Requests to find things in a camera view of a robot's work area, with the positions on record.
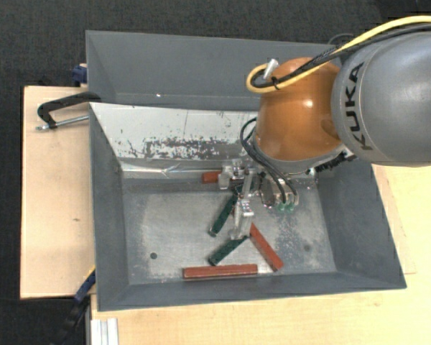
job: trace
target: red stick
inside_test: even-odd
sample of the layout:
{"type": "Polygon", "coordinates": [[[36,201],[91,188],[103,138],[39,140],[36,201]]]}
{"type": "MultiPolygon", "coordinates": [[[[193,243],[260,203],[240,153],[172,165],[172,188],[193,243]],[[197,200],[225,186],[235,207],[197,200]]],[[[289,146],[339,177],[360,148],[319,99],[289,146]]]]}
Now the red stick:
{"type": "Polygon", "coordinates": [[[279,270],[284,266],[283,261],[279,258],[278,254],[273,250],[273,248],[268,244],[266,239],[260,231],[256,228],[254,224],[251,224],[251,240],[259,250],[264,259],[270,265],[273,271],[279,270]]]}
{"type": "Polygon", "coordinates": [[[226,266],[186,267],[183,270],[185,279],[208,279],[230,276],[256,275],[256,264],[227,264],[226,266]]]}

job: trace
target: dark floor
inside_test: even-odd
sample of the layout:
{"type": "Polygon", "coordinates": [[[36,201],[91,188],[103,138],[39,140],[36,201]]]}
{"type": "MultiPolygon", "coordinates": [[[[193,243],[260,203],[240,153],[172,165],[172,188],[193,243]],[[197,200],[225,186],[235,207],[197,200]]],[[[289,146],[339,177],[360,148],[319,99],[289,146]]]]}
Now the dark floor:
{"type": "MultiPolygon", "coordinates": [[[[68,299],[19,302],[20,86],[70,86],[85,29],[326,42],[431,0],[0,0],[0,344],[48,344],[68,299]]],[[[83,344],[81,326],[68,344],[83,344]]]]}

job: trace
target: wooden block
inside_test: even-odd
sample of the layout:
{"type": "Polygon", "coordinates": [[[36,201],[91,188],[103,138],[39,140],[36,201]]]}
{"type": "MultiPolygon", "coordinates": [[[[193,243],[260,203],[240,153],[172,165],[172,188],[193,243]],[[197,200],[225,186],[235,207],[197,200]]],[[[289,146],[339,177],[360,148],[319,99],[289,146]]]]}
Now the wooden block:
{"type": "Polygon", "coordinates": [[[221,174],[221,171],[204,172],[201,175],[201,182],[203,184],[217,183],[219,174],[221,174]]]}
{"type": "Polygon", "coordinates": [[[277,271],[282,266],[284,266],[283,261],[279,258],[278,254],[273,250],[273,248],[268,244],[266,239],[260,231],[256,228],[254,224],[251,224],[251,240],[259,250],[264,259],[270,265],[272,270],[277,271]]]}
{"type": "Polygon", "coordinates": [[[187,267],[183,270],[185,279],[208,279],[231,276],[256,275],[256,264],[227,264],[226,266],[187,267]]]}

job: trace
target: black cable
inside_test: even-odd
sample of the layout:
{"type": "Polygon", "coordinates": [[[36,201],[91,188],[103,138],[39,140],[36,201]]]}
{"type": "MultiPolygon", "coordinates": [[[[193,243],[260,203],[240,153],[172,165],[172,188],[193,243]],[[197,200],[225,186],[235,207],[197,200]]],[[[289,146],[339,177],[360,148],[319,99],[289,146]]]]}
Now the black cable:
{"type": "Polygon", "coordinates": [[[271,175],[271,177],[274,180],[274,182],[278,185],[279,190],[282,192],[281,194],[282,194],[283,203],[286,203],[287,202],[286,195],[285,195],[285,192],[284,192],[284,188],[282,187],[281,183],[279,182],[279,178],[283,179],[283,181],[286,183],[286,185],[292,191],[292,194],[294,194],[294,197],[297,198],[297,191],[295,190],[295,187],[290,182],[290,180],[288,180],[286,178],[286,176],[276,166],[274,166],[272,163],[270,163],[270,161],[268,161],[265,157],[263,157],[262,155],[260,155],[248,143],[248,140],[249,140],[250,136],[254,133],[253,129],[249,133],[249,138],[244,138],[244,131],[246,130],[246,127],[248,125],[250,125],[251,123],[253,123],[254,121],[256,121],[256,120],[257,120],[257,118],[253,118],[253,119],[247,121],[242,126],[241,131],[240,131],[240,136],[239,136],[239,138],[241,140],[241,145],[246,150],[247,154],[250,157],[252,157],[252,159],[254,159],[255,161],[257,161],[260,165],[262,165],[263,167],[265,167],[267,169],[267,171],[271,175]]]}
{"type": "Polygon", "coordinates": [[[272,87],[272,86],[276,87],[280,83],[288,81],[289,79],[296,77],[299,74],[302,74],[302,73],[304,73],[310,69],[313,69],[313,68],[315,68],[321,64],[324,64],[328,61],[336,59],[336,58],[340,57],[341,55],[355,52],[357,50],[360,50],[363,47],[372,45],[372,44],[380,42],[380,41],[388,40],[388,39],[393,38],[393,37],[397,37],[397,36],[405,35],[405,34],[409,34],[409,33],[414,33],[414,32],[424,32],[424,31],[431,31],[431,23],[413,24],[413,25],[409,25],[409,26],[406,26],[406,27],[403,27],[400,29],[392,29],[388,32],[378,34],[377,36],[374,36],[374,37],[369,38],[369,39],[367,39],[363,42],[360,42],[356,45],[353,45],[351,47],[348,47],[346,49],[343,49],[341,51],[336,52],[336,50],[338,50],[342,46],[346,45],[346,42],[344,42],[344,43],[342,43],[336,47],[332,47],[332,48],[326,50],[325,52],[322,52],[321,54],[314,57],[310,61],[306,62],[305,64],[303,64],[302,66],[300,66],[299,68],[297,68],[296,70],[294,70],[290,74],[287,74],[281,78],[273,77],[272,80],[269,82],[256,84],[255,80],[259,76],[263,75],[263,73],[264,73],[264,70],[260,70],[259,72],[257,72],[256,74],[254,74],[252,76],[251,85],[255,88],[266,88],[266,87],[272,87]]]}

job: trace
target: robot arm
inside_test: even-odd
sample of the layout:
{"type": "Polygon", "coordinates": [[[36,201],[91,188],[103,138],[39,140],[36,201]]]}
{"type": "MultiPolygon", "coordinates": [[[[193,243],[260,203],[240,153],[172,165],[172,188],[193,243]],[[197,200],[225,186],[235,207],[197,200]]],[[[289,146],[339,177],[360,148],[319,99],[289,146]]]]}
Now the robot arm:
{"type": "Polygon", "coordinates": [[[431,17],[384,24],[257,83],[266,70],[246,82],[262,94],[251,143],[282,172],[307,172],[342,152],[382,165],[431,164],[431,17]],[[348,52],[340,70],[329,63],[348,52]]]}

